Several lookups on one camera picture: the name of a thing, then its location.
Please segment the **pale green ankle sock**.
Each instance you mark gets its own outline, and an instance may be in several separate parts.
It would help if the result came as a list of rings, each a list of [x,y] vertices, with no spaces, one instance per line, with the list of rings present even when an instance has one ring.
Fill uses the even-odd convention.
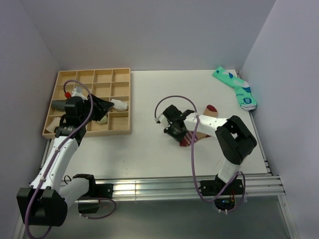
[[[105,115],[101,120],[97,120],[96,124],[102,125],[102,124],[106,124],[108,122],[108,116]]]

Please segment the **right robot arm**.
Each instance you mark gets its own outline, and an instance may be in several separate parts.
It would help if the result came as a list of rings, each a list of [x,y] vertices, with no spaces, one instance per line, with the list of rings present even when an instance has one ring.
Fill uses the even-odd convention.
[[[255,137],[238,116],[216,118],[199,115],[193,110],[181,112],[174,105],[170,105],[155,121],[164,127],[164,133],[178,142],[194,130],[218,140],[225,157],[215,183],[216,190],[221,194],[227,194],[233,188],[231,178],[257,146]]]

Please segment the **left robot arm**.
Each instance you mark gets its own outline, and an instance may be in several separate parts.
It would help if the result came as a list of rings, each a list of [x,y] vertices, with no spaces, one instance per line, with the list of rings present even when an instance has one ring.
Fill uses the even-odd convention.
[[[97,193],[92,174],[76,174],[65,189],[60,187],[66,168],[79,148],[91,121],[100,121],[114,106],[94,95],[66,100],[65,114],[55,128],[49,159],[27,188],[20,188],[17,202],[26,226],[61,226],[68,208],[78,199],[91,199]]]

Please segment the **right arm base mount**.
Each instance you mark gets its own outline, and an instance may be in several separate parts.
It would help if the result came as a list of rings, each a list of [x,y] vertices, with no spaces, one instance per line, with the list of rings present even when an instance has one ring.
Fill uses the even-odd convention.
[[[200,186],[195,183],[195,189],[202,201],[226,215],[246,201],[246,177],[241,171],[236,172],[227,183],[218,176],[213,180],[201,180]]]

